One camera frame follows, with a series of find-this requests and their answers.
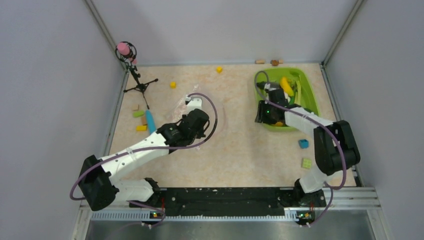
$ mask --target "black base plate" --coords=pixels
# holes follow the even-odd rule
[[[326,206],[321,196],[324,194],[314,197],[314,207]],[[309,207],[294,200],[292,187],[170,187],[150,199],[153,201],[143,203],[160,209],[163,201],[167,216],[283,216],[284,207]]]

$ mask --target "black motor joint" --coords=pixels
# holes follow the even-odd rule
[[[309,206],[310,203],[314,203],[317,207],[325,207],[325,197],[324,197],[324,191],[322,189],[305,193],[302,189],[300,179],[297,179],[294,182],[294,188],[293,188],[293,200],[294,202],[298,203],[299,206]]]
[[[200,109],[194,109],[175,123],[167,123],[157,129],[158,134],[166,139],[170,147],[185,147],[195,139],[205,137],[205,125],[209,124],[209,116]]]
[[[284,105],[280,101],[276,101],[277,105],[285,107],[287,109],[293,109],[300,107],[297,104],[290,104],[290,105]],[[271,105],[267,103],[265,100],[260,100],[257,104],[257,113],[255,118],[255,123],[264,123],[264,124],[276,124],[277,122],[284,122],[285,121],[285,112],[284,110]]]

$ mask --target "blue block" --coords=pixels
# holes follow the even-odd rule
[[[309,147],[309,142],[306,139],[299,140],[299,146],[301,149],[307,149]]]
[[[152,134],[156,131],[155,121],[153,120],[153,116],[152,116],[152,113],[150,112],[150,110],[146,110],[145,115],[146,115],[148,133]]]

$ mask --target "metal floor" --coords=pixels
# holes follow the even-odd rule
[[[366,210],[328,211],[311,228],[294,222],[165,222],[149,230],[128,221],[91,221],[86,240],[374,240]]]

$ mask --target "cable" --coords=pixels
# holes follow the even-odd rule
[[[148,146],[148,147],[142,147],[142,148],[134,149],[132,152],[133,153],[138,153],[138,152],[141,152],[141,151],[157,150],[157,149],[166,149],[166,150],[192,149],[192,148],[196,148],[196,147],[198,147],[198,146],[206,143],[206,141],[208,141],[212,137],[212,135],[214,134],[215,130],[217,129],[217,125],[218,125],[218,111],[217,111],[217,108],[215,107],[214,103],[212,102],[212,100],[208,96],[206,96],[205,94],[200,93],[200,92],[193,92],[193,93],[190,93],[188,95],[188,97],[191,97],[193,95],[199,95],[199,96],[202,96],[205,99],[207,99],[209,101],[210,105],[212,106],[213,112],[215,114],[215,122],[213,124],[212,131],[209,133],[209,135],[203,141],[201,141],[199,143],[196,143],[196,144],[193,144],[193,145],[189,145],[189,146]],[[83,172],[79,176],[79,178],[75,181],[75,183],[73,184],[72,188],[70,189],[69,198],[72,199],[72,200],[74,200],[74,201],[86,199],[85,197],[74,197],[74,191],[77,188],[78,184],[83,180],[83,178],[85,178],[91,171],[93,171],[97,167],[99,167],[99,166],[101,166],[103,164],[106,164],[106,163],[108,163],[110,161],[113,161],[115,159],[118,159],[118,158],[120,158],[122,156],[125,156],[125,155],[128,155],[128,152],[124,152],[124,153],[121,153],[121,154],[112,156],[112,157],[110,157],[108,159],[105,159],[105,160],[103,160],[101,162],[98,162],[98,163],[94,164],[92,167],[90,167],[89,169],[87,169],[85,172]]]
[[[263,73],[263,74],[265,74],[265,76],[266,76],[266,81],[267,81],[267,83],[269,83],[270,82],[270,78],[268,77],[268,74],[265,72],[265,71],[258,71],[257,73],[256,73],[256,75],[254,76],[254,86],[255,86],[255,89],[256,89],[256,92],[257,92],[257,94],[265,101],[265,102],[267,102],[268,104],[270,104],[270,105],[272,105],[272,106],[274,106],[274,107],[276,107],[276,108],[279,108],[279,109],[282,109],[282,110],[284,110],[284,111],[288,111],[288,112],[290,112],[290,113],[293,113],[293,114],[295,114],[295,115],[298,115],[298,116],[300,116],[300,117],[302,117],[302,118],[305,118],[305,119],[307,119],[308,121],[310,121],[310,122],[312,122],[312,123],[314,123],[314,124],[316,124],[317,126],[319,126],[319,127],[321,127],[322,129],[324,129],[324,131],[326,131],[327,132],[327,134],[331,137],[331,139],[335,142],[335,145],[336,145],[336,147],[337,147],[337,150],[338,150],[338,153],[340,154],[340,158],[341,158],[341,167],[342,167],[342,170],[343,170],[343,177],[342,177],[342,179],[341,179],[341,183],[340,183],[340,185],[339,186],[331,186],[331,185],[329,185],[327,182],[324,182],[324,184],[325,184],[325,186],[326,187],[328,187],[328,188],[330,188],[330,191],[331,191],[331,196],[330,196],[330,199],[329,199],[329,201],[328,201],[328,204],[327,204],[327,206],[325,206],[325,208],[324,208],[324,210],[322,211],[322,213],[315,219],[315,221],[314,222],[312,222],[311,224],[309,224],[309,223],[307,223],[307,225],[309,226],[309,227],[311,227],[311,226],[313,226],[319,219],[321,219],[321,217],[322,216],[324,216],[324,214],[327,212],[327,210],[330,208],[330,206],[331,206],[331,203],[333,202],[333,197],[334,197],[334,190],[340,190],[341,188],[343,188],[343,186],[345,185],[345,183],[346,183],[346,175],[347,175],[347,169],[346,169],[346,160],[345,160],[345,155],[343,154],[343,150],[342,150],[342,146],[340,145],[340,143],[339,143],[339,141],[337,140],[337,138],[336,138],[336,136],[334,136],[334,134],[326,127],[326,126],[324,126],[324,125],[322,125],[321,123],[319,123],[319,122],[317,122],[317,121],[315,121],[314,119],[312,119],[312,118],[310,118],[309,116],[307,116],[307,115],[304,115],[304,114],[301,114],[301,113],[299,113],[299,112],[296,112],[296,111],[293,111],[293,110],[291,110],[291,109],[289,109],[289,108],[286,108],[286,107],[283,107],[283,106],[280,106],[280,105],[277,105],[277,104],[275,104],[275,103],[273,103],[273,102],[271,102],[271,101],[269,101],[262,93],[261,93],[261,91],[259,90],[259,88],[258,88],[258,86],[257,86],[257,83],[258,83],[258,75],[260,74],[260,73]]]
[[[217,129],[217,125],[218,125],[218,111],[217,111],[217,108],[215,107],[214,103],[212,102],[212,100],[208,96],[206,96],[205,94],[200,93],[200,92],[194,92],[194,93],[190,93],[187,96],[188,97],[191,97],[193,95],[199,95],[199,96],[202,96],[205,99],[207,99],[209,101],[210,105],[213,108],[213,113],[215,114],[215,121],[213,123],[213,128],[210,131],[209,135],[203,141],[201,141],[199,143],[196,143],[194,145],[190,145],[190,146],[151,146],[151,147],[142,147],[142,148],[138,148],[138,149],[133,150],[133,153],[137,153],[137,152],[141,152],[141,151],[147,151],[147,150],[156,150],[156,149],[167,149],[167,150],[192,149],[192,148],[196,148],[196,147],[198,147],[198,146],[206,143],[206,141],[208,141],[212,137],[212,135],[214,134],[215,130]],[[99,167],[99,166],[101,166],[101,165],[103,165],[105,163],[108,163],[110,161],[113,161],[113,160],[115,160],[117,158],[120,158],[122,156],[125,156],[127,154],[128,154],[128,152],[125,152],[125,153],[121,153],[121,154],[112,156],[112,157],[110,157],[110,158],[108,158],[106,160],[103,160],[101,162],[96,163],[95,165],[93,165],[92,167],[90,167],[89,169],[87,169],[85,172],[83,172],[79,176],[79,178],[75,181],[75,183],[73,184],[73,186],[72,186],[72,188],[70,190],[70,193],[69,193],[69,198],[72,199],[72,200],[75,200],[75,201],[84,200],[85,197],[74,197],[75,189],[77,188],[78,184],[82,181],[82,179],[85,176],[87,176],[91,171],[93,171],[94,169],[96,169],[97,167]],[[152,206],[149,206],[149,205],[145,205],[145,204],[142,204],[142,203],[139,203],[139,202],[131,201],[131,200],[128,200],[127,202],[130,203],[130,204],[137,205],[137,206],[142,207],[142,208],[149,208],[149,209],[155,210],[155,211],[157,211],[159,213],[162,213],[162,218],[160,219],[160,221],[157,222],[157,223],[155,223],[155,224],[153,224],[153,225],[148,225],[149,228],[157,227],[158,225],[162,224],[163,221],[165,220],[166,214],[161,209],[158,209],[156,207],[152,207]],[[116,234],[117,232],[121,231],[122,229],[124,229],[126,227],[129,227],[129,226],[132,226],[132,225],[139,225],[139,224],[141,224],[142,226],[144,226],[144,223],[131,222],[129,224],[126,224],[126,225],[120,227],[115,232],[111,233],[106,239],[110,238],[112,235]]]
[[[336,145],[336,147],[337,147],[337,150],[338,150],[338,153],[340,154],[340,158],[341,158],[341,166],[342,166],[342,170],[343,170],[343,178],[341,179],[341,183],[340,183],[340,185],[339,186],[330,186],[330,185],[328,185],[327,183],[326,183],[326,186],[327,187],[329,187],[329,188],[332,188],[333,190],[340,190],[341,188],[343,188],[343,186],[345,185],[345,183],[346,183],[346,174],[347,174],[347,169],[346,169],[346,160],[345,160],[345,155],[343,154],[343,150],[342,150],[342,146],[340,145],[340,143],[339,143],[339,141],[337,140],[337,138],[336,138],[336,136],[334,136],[334,134],[326,127],[326,126],[324,126],[324,125],[322,125],[321,123],[319,123],[319,122],[317,122],[317,121],[315,121],[314,119],[312,119],[312,118],[310,118],[309,116],[307,116],[307,115],[304,115],[304,114],[301,114],[301,113],[299,113],[299,112],[296,112],[296,111],[293,111],[293,110],[291,110],[291,109],[289,109],[289,108],[287,108],[287,107],[283,107],[283,106],[280,106],[280,105],[277,105],[277,104],[275,104],[275,103],[273,103],[273,102],[271,102],[271,101],[269,101],[262,93],[261,93],[261,91],[259,90],[259,88],[258,88],[258,86],[256,86],[256,83],[258,82],[258,75],[260,74],[260,73],[263,73],[263,74],[265,74],[265,76],[266,76],[266,79],[267,79],[267,81],[269,81],[269,77],[268,77],[268,74],[265,72],[265,71],[258,71],[257,73],[256,73],[256,75],[254,76],[254,85],[255,85],[255,88],[256,88],[256,92],[257,92],[257,94],[265,101],[265,102],[267,102],[268,104],[270,104],[270,105],[272,105],[272,106],[274,106],[274,107],[276,107],[276,108],[279,108],[279,109],[282,109],[282,110],[284,110],[284,111],[287,111],[287,112],[290,112],[290,113],[292,113],[292,114],[295,114],[295,115],[298,115],[298,116],[300,116],[300,117],[302,117],[302,118],[305,118],[305,119],[307,119],[307,120],[309,120],[310,122],[312,122],[312,123],[314,123],[314,124],[316,124],[316,125],[318,125],[319,127],[321,127],[321,128],[323,128],[324,129],[324,131],[326,131],[327,132],[327,134],[331,137],[331,139],[335,142],[335,145]]]

